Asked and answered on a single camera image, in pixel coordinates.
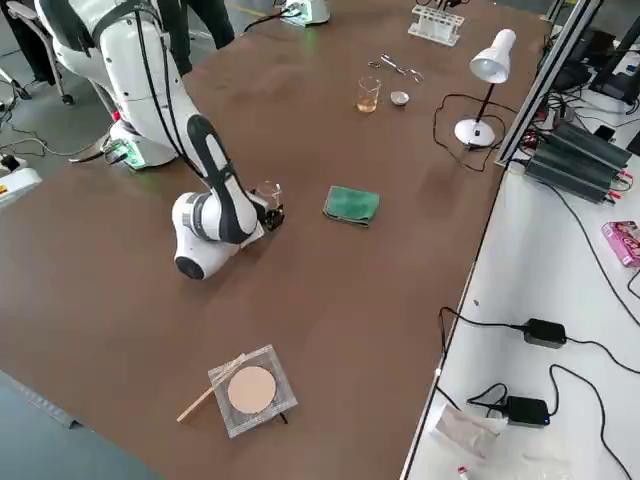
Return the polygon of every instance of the lamp shade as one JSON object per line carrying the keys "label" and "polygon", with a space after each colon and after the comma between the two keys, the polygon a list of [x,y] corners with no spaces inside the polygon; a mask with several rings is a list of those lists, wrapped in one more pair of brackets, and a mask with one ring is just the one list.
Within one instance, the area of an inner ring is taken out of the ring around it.
{"label": "lamp shade", "polygon": [[498,33],[491,47],[471,60],[473,74],[489,83],[506,82],[511,71],[511,49],[515,41],[516,34],[512,30]]}

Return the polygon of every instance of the table surface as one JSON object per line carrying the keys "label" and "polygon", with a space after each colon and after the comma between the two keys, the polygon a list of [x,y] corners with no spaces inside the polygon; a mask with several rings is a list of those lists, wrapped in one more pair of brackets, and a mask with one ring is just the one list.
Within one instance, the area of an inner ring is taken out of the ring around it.
{"label": "table surface", "polygon": [[[621,66],[637,62],[637,54],[628,54]],[[578,107],[579,115],[594,117],[583,119],[591,132],[605,122],[618,126],[633,121],[616,128],[614,144],[625,148],[640,130],[640,112],[626,115],[628,105],[588,88],[581,97],[583,100],[571,104]],[[620,362],[640,369],[638,326],[607,286],[577,223],[551,190],[518,175],[518,170],[514,165],[514,172],[505,176],[500,187],[462,314],[478,322],[522,324],[529,318],[559,322],[572,338],[598,341]],[[628,170],[638,178],[637,156],[629,160]],[[636,269],[620,264],[600,229],[610,221],[640,222],[640,190],[635,187],[625,193],[615,207],[594,205],[566,193],[563,196],[583,222],[615,289],[638,317],[640,302],[626,289]],[[639,291],[640,281],[633,288]],[[553,351],[527,345],[519,332],[459,323],[439,386],[464,410],[483,416],[486,409],[465,405],[465,400],[497,382],[505,383],[512,395],[541,398],[553,409],[548,374],[552,363],[572,369],[596,386],[607,414],[605,438],[631,476],[638,478],[636,432],[640,418],[632,412],[637,409],[640,380],[595,346],[569,343]],[[601,416],[593,391],[564,372],[555,375],[560,409],[549,427],[542,431],[507,428],[491,461],[483,463],[452,450],[424,430],[415,443],[408,480],[454,480],[459,478],[456,469],[465,463],[471,467],[473,480],[529,478],[524,477],[525,471],[531,475],[542,465],[536,466],[533,458],[544,459],[547,466],[559,465],[569,473],[568,478],[626,478],[598,437]],[[427,425],[436,420],[445,401],[436,393],[433,402],[427,402]]]}
{"label": "table surface", "polygon": [[[484,94],[469,60],[502,28],[518,41],[495,101],[517,109],[548,26],[474,0],[450,49],[408,35],[411,5],[395,3],[336,2],[317,29],[260,25],[186,79],[243,184],[284,189],[285,224],[216,276],[173,265],[171,206],[202,189],[178,163],[70,166],[1,212],[0,368],[169,478],[397,477],[440,356],[432,312],[459,299],[501,174],[438,148],[433,112],[447,93]],[[425,82],[372,71],[381,53]],[[372,74],[382,102],[359,114]],[[454,146],[478,104],[447,105],[439,136]],[[369,229],[322,215],[332,184],[380,194]],[[290,425],[229,440],[213,400],[176,423],[209,369],[266,344],[299,401]]]}

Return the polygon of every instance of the floor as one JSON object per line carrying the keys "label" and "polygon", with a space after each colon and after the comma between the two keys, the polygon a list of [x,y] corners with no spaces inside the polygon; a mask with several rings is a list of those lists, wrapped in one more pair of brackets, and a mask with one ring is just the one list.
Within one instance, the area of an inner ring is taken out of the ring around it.
{"label": "floor", "polygon": [[[270,9],[270,0],[236,0],[227,3],[229,16],[237,32]],[[497,3],[544,13],[552,0],[497,0]],[[594,25],[622,35],[640,15],[637,0],[607,0]],[[197,17],[190,18],[192,29],[206,32]],[[23,85],[33,80],[26,60],[17,49],[11,30],[0,16],[0,68]],[[192,60],[197,63],[215,51],[206,38],[193,41]],[[48,85],[29,87],[33,99],[22,101],[13,112],[11,124],[24,132],[6,126],[0,132],[0,144],[16,142],[37,135],[57,152],[73,152],[93,143],[109,127],[110,118],[93,89],[84,79],[65,73],[64,84],[75,99],[75,106],[62,104],[55,88]],[[0,101],[11,99],[11,89],[0,83]],[[2,149],[8,152],[9,147]],[[41,155],[35,143],[14,147],[46,181],[67,166],[65,156]],[[159,478],[137,459],[88,428],[63,428],[56,420],[39,410],[17,393],[0,375],[0,478],[3,480],[80,480],[119,479],[147,480]]]}

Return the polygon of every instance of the green cloth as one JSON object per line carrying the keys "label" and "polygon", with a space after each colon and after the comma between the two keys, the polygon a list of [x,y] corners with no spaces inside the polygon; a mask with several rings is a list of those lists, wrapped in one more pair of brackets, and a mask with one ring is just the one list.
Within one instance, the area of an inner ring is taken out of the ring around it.
{"label": "green cloth", "polygon": [[376,193],[332,186],[323,212],[334,220],[368,227],[379,204],[380,196]]}

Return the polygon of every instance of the metal mesh square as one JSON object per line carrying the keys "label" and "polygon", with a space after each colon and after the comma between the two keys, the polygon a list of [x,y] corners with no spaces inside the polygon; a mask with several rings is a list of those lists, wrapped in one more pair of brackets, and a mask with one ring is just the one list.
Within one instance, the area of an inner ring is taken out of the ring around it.
{"label": "metal mesh square", "polygon": [[[232,362],[225,363],[219,367],[209,371],[209,379],[212,384],[214,379]],[[267,345],[259,350],[246,355],[244,362],[237,365],[234,371],[245,367],[262,367],[267,370],[276,382],[276,395],[267,408],[256,414],[246,414],[236,410],[229,401],[228,387],[229,382],[233,378],[233,373],[228,375],[219,385],[214,388],[216,400],[227,427],[229,438],[236,437],[247,430],[250,430],[261,423],[271,420],[285,410],[290,409],[298,404],[296,397],[293,395],[291,385],[287,380],[287,376],[280,365],[280,361],[273,349],[273,346]]]}

